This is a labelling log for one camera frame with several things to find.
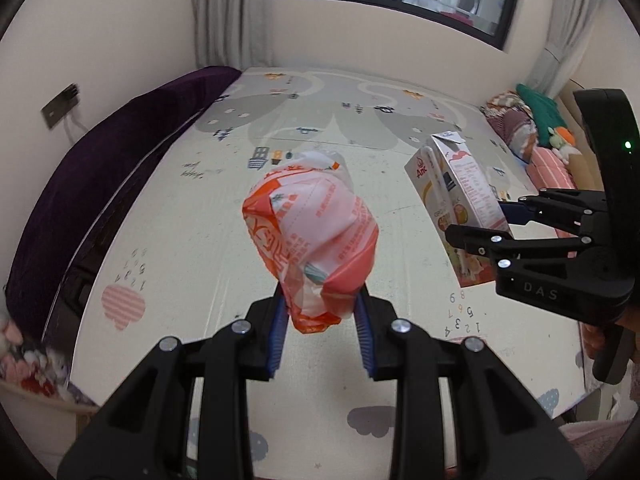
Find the person's hand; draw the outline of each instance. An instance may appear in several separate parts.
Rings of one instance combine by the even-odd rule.
[[[628,306],[616,324],[628,328],[636,334],[640,333],[640,307]],[[584,341],[584,349],[591,359],[595,358],[596,352],[604,348],[604,333],[602,329],[596,326],[584,324],[582,326],[582,339]]]

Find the purple blanket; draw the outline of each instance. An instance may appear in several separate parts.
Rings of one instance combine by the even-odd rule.
[[[239,76],[219,66],[187,74],[132,99],[68,151],[22,232],[5,290],[24,333],[40,339],[71,258],[136,165],[177,132],[175,140]]]

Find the cartoon cloud print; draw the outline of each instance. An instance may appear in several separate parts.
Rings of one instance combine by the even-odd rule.
[[[119,331],[126,329],[129,323],[140,321],[145,313],[145,298],[128,286],[111,283],[105,287],[100,299],[104,315]]]
[[[395,406],[363,406],[347,415],[347,424],[360,435],[372,434],[382,438],[396,423]]]
[[[250,431],[249,444],[251,446],[251,458],[254,462],[260,462],[260,460],[267,458],[269,444],[261,434]]]
[[[245,126],[273,112],[287,100],[286,96],[255,95],[228,99],[224,104],[212,106],[196,121],[201,132],[231,131]]]
[[[558,407],[560,392],[557,388],[549,390],[546,394],[538,397],[538,403],[544,408],[548,416],[554,416],[554,409]]]
[[[301,151],[305,141],[314,140],[331,123],[337,103],[299,98],[287,104],[287,113],[276,110],[256,118],[248,127],[248,140],[254,146],[268,146],[284,153]]]
[[[386,130],[388,130],[390,140],[395,137],[412,148],[414,148],[416,144],[424,144],[433,134],[440,134],[456,129],[453,124],[442,123],[431,117],[405,115],[403,113],[388,114],[375,108],[373,111],[378,120]]]
[[[452,157],[451,160],[460,160],[461,158],[464,158],[466,156],[470,156],[469,153],[467,153],[465,150],[460,150],[459,152],[455,153]]]

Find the milk carton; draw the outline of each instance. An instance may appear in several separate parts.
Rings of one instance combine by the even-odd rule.
[[[508,231],[509,225],[484,173],[457,132],[431,136],[404,167],[438,230],[460,286],[494,279],[487,258],[455,249],[445,239],[450,224]]]

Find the pink striped pillow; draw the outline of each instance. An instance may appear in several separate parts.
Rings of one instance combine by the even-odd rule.
[[[527,166],[527,174],[536,189],[542,187],[575,189],[574,180],[560,159],[551,150],[540,146],[533,148],[531,163]],[[572,236],[560,229],[556,229],[556,234],[559,238]]]

